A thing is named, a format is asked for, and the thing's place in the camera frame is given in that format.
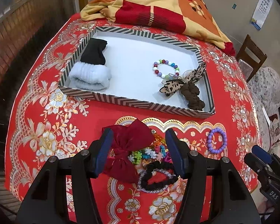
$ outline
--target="ribbon bow print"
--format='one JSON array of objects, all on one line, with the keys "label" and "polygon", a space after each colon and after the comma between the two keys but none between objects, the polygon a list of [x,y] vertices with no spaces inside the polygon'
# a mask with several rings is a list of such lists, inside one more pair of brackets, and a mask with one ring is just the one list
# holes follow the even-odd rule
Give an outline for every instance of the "ribbon bow print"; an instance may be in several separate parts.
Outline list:
[{"label": "ribbon bow print", "polygon": [[161,93],[165,93],[167,97],[172,96],[176,91],[178,91],[183,85],[188,82],[196,83],[200,78],[203,77],[203,73],[206,69],[206,63],[201,63],[197,69],[185,71],[182,77],[177,77],[175,75],[169,74],[172,79],[164,79],[162,84],[164,86],[160,89]]},{"label": "ribbon bow print", "polygon": [[122,182],[137,183],[138,173],[128,155],[131,151],[148,147],[155,140],[151,129],[138,119],[129,126],[111,125],[106,128],[114,133],[111,148],[115,156],[107,158],[104,173]]}]

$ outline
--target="metal screw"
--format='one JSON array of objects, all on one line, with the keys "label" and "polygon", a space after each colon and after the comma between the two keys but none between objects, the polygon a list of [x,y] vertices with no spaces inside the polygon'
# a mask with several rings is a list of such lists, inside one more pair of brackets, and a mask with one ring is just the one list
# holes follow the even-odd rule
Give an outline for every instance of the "metal screw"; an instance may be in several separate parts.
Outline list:
[{"label": "metal screw", "polygon": [[49,162],[55,162],[57,160],[56,156],[52,156],[49,158]]},{"label": "metal screw", "polygon": [[88,155],[89,151],[87,149],[84,149],[81,151],[81,155],[86,156]]},{"label": "metal screw", "polygon": [[191,154],[192,156],[197,156],[197,155],[198,155],[198,152],[195,151],[195,150],[191,150],[191,151],[190,151],[190,154]]},{"label": "metal screw", "polygon": [[222,161],[225,162],[225,163],[229,163],[230,162],[229,158],[226,157],[226,156],[222,157]]}]

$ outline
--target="dark red hair bow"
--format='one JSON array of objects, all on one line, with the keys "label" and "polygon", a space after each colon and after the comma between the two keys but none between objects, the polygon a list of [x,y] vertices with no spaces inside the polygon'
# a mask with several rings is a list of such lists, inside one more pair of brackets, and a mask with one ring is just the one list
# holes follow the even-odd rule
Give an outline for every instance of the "dark red hair bow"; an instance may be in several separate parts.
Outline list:
[{"label": "dark red hair bow", "polygon": [[115,156],[107,158],[104,173],[122,182],[137,183],[138,173],[128,156],[131,151],[148,147],[155,140],[151,129],[138,119],[129,126],[111,125],[106,128],[114,133],[111,148]]}]

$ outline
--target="brown furniture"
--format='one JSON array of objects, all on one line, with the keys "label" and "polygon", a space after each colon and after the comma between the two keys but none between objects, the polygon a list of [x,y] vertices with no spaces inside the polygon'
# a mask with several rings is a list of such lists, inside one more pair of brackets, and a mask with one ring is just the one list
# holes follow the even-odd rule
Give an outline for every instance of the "brown furniture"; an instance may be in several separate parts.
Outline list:
[{"label": "brown furniture", "polygon": [[[246,52],[245,49],[248,48],[256,57],[260,60],[259,63],[257,63],[254,59],[252,59]],[[267,55],[264,54],[261,49],[251,40],[250,36],[247,35],[245,38],[245,41],[243,42],[243,45],[241,46],[238,54],[235,56],[237,61],[239,59],[242,59],[246,63],[248,63],[252,68],[253,71],[250,74],[250,76],[247,79],[247,82],[250,81],[250,79],[255,75],[255,73],[258,71],[258,69],[262,66],[262,64],[267,59]]]}]

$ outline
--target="table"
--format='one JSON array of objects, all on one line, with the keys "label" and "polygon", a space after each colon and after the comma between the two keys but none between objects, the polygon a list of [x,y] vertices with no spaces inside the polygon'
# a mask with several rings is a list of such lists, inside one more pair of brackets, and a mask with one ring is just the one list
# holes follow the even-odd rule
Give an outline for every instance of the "table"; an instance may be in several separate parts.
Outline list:
[{"label": "table", "polygon": [[[57,87],[58,80],[68,59],[94,26],[149,31],[198,47],[207,63],[216,114],[203,120],[64,95]],[[230,158],[250,191],[256,187],[256,174],[243,158],[253,145],[261,146],[257,115],[234,57],[228,57],[210,43],[185,35],[107,20],[82,21],[79,14],[75,14],[41,52],[16,96],[6,144],[6,188],[23,200],[51,155],[59,158],[74,156],[100,137],[102,127],[128,125],[135,118],[163,137],[168,128],[173,128],[190,149],[215,159],[221,156],[208,154],[205,141],[210,129],[222,127],[228,137],[228,147],[222,156]],[[217,137],[215,143],[220,147],[222,138]],[[122,183],[105,174],[91,182],[103,223],[172,224],[187,181],[179,179],[159,194],[139,192],[135,184]],[[66,178],[66,187],[68,211],[74,220],[70,176]],[[211,179],[208,178],[201,220],[208,218],[210,198]]]}]

